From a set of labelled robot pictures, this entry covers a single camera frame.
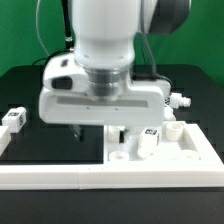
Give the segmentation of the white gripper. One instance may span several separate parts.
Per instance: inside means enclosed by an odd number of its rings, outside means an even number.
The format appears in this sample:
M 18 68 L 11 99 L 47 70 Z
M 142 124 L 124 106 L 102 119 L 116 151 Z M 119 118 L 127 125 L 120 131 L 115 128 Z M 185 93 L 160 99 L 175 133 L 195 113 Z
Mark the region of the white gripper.
M 71 124 L 77 140 L 83 138 L 80 125 L 158 127 L 163 123 L 165 99 L 171 92 L 169 81 L 136 81 L 128 68 L 96 70 L 75 63 L 81 73 L 72 78 L 71 90 L 42 87 L 39 116 L 44 122 Z M 120 143 L 128 132 L 126 127 L 120 130 Z

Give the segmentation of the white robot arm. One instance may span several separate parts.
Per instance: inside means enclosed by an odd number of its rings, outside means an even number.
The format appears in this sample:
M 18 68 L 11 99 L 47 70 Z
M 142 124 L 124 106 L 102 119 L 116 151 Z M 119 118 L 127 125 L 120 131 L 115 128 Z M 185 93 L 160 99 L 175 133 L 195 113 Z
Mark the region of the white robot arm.
M 74 50 L 43 73 L 39 116 L 50 124 L 158 128 L 171 92 L 152 71 L 132 79 L 134 37 L 170 34 L 187 19 L 191 0 L 71 0 Z

